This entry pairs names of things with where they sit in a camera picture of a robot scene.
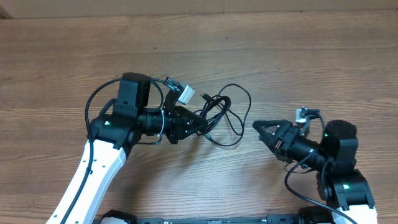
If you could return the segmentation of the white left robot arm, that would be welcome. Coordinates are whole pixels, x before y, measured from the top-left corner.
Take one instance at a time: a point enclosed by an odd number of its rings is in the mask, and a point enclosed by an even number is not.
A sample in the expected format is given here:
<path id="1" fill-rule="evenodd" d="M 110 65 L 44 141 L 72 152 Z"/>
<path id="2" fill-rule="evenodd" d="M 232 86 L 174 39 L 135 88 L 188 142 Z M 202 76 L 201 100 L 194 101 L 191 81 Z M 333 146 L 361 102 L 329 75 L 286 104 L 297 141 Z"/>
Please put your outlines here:
<path id="1" fill-rule="evenodd" d="M 207 121 L 185 108 L 195 90 L 170 77 L 163 81 L 126 72 L 117 78 L 118 95 L 98 117 L 85 116 L 88 141 L 78 168 L 49 223 L 92 223 L 103 197 L 141 137 L 165 136 L 171 144 L 202 132 Z M 148 108 L 152 85 L 165 85 L 160 105 Z"/>

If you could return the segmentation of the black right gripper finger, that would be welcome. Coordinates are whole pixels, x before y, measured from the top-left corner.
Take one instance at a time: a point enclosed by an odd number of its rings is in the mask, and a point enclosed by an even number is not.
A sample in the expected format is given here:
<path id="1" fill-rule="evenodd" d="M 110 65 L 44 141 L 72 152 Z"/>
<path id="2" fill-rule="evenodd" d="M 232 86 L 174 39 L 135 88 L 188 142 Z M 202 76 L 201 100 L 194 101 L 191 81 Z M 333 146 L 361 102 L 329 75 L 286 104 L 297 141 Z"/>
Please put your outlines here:
<path id="1" fill-rule="evenodd" d="M 292 123 L 282 120 L 257 120 L 253 122 L 253 128 L 259 133 L 260 140 L 277 140 L 281 138 Z"/>
<path id="2" fill-rule="evenodd" d="M 259 136 L 259 139 L 268 147 L 268 149 L 275 155 L 280 156 L 278 147 L 279 138 L 273 135 Z"/>

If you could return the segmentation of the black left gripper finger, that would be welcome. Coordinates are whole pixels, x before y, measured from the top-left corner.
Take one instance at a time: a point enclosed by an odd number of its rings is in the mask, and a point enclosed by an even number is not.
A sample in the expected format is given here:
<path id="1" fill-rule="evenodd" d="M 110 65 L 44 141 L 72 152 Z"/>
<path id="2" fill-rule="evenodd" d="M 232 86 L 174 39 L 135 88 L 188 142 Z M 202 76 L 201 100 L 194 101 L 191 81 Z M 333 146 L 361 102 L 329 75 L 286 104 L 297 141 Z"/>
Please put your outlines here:
<path id="1" fill-rule="evenodd" d="M 182 117 L 188 125 L 192 125 L 194 127 L 202 127 L 207 126 L 208 122 L 205 118 L 195 114 L 194 112 L 186 109 L 183 106 L 177 106 L 177 113 L 180 117 Z"/>
<path id="2" fill-rule="evenodd" d="M 193 127 L 193 126 L 184 126 L 182 128 L 178 129 L 178 139 L 183 140 L 192 134 L 198 134 L 201 133 L 205 130 L 205 126 L 198 126 L 198 127 Z"/>

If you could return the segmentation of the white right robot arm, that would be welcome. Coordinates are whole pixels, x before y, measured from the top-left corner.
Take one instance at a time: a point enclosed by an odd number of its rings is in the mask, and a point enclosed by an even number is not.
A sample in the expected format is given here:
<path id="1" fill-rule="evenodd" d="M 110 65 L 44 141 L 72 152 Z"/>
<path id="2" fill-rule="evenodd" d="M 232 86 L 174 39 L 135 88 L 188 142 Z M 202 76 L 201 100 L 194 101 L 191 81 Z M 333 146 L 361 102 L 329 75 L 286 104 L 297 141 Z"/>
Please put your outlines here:
<path id="1" fill-rule="evenodd" d="M 322 140 L 307 138 L 310 119 L 257 120 L 252 124 L 259 139 L 275 157 L 296 167 L 317 173 L 320 201 L 287 189 L 311 203 L 300 208 L 289 223 L 377 223 L 377 211 L 370 186 L 355 168 L 358 138 L 356 126 L 343 120 L 322 125 Z"/>

